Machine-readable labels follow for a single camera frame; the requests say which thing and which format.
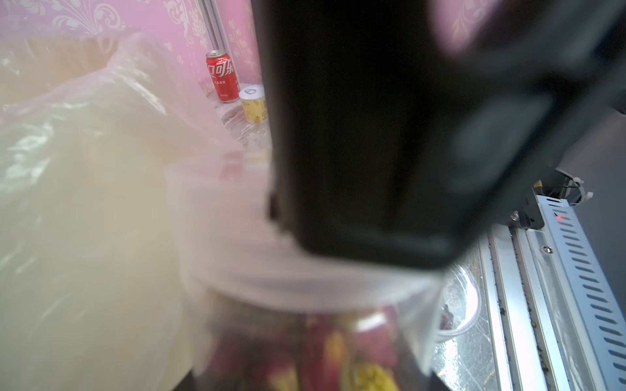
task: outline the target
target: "plastic bag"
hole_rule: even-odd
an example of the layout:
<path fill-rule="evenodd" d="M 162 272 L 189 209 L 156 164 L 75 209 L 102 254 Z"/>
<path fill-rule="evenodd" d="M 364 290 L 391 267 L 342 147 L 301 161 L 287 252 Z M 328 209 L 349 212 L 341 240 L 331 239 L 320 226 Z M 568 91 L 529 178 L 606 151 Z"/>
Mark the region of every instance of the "plastic bag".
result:
<path fill-rule="evenodd" d="M 146 34 L 0 26 L 0 388 L 155 390 L 181 307 L 165 168 L 241 147 Z"/>
<path fill-rule="evenodd" d="M 267 219 L 268 155 L 168 167 L 198 390 L 425 389 L 443 272 L 302 251 Z"/>

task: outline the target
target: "perforated metal strip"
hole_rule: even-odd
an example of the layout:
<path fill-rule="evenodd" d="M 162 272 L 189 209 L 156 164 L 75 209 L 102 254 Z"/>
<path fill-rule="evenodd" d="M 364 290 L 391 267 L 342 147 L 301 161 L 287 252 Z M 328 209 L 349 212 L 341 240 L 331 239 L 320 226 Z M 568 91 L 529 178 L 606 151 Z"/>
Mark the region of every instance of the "perforated metal strip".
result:
<path fill-rule="evenodd" d="M 626 390 L 626 322 L 567 200 L 537 197 L 608 390 Z"/>

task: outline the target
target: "can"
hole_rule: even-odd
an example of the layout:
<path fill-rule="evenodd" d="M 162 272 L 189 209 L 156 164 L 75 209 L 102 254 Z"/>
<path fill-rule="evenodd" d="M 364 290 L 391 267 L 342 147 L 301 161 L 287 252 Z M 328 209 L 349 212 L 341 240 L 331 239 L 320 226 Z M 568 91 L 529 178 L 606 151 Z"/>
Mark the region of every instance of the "can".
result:
<path fill-rule="evenodd" d="M 244 107 L 245 120 L 252 124 L 267 121 L 267 103 L 265 89 L 261 84 L 247 86 L 239 93 L 241 105 Z"/>
<path fill-rule="evenodd" d="M 207 53 L 207 68 L 220 101 L 234 102 L 239 99 L 237 74 L 226 50 L 217 49 Z"/>

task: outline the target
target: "red soda can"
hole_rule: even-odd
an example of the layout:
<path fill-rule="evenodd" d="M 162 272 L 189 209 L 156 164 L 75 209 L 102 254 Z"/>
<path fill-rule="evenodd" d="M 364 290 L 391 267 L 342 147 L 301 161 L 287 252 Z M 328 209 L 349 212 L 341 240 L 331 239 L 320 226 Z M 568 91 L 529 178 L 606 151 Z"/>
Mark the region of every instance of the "red soda can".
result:
<path fill-rule="evenodd" d="M 226 50 L 217 49 L 207 53 L 207 68 L 220 101 L 234 102 L 239 99 L 239 82 L 233 61 Z"/>

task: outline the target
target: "floral wall pattern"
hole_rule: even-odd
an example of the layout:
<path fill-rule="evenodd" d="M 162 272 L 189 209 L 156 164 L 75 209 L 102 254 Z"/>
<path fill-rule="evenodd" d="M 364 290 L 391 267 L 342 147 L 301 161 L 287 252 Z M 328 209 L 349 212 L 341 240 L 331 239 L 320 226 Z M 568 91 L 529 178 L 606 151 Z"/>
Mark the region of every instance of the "floral wall pattern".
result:
<path fill-rule="evenodd" d="M 250 0 L 215 0 L 225 37 L 239 79 L 243 83 L 261 83 L 257 36 Z"/>
<path fill-rule="evenodd" d="M 463 49 L 500 0 L 431 0 L 433 28 L 447 53 Z"/>
<path fill-rule="evenodd" d="M 2 0 L 0 17 L 17 15 L 81 33 L 140 28 L 170 52 L 205 92 L 212 50 L 197 0 Z"/>

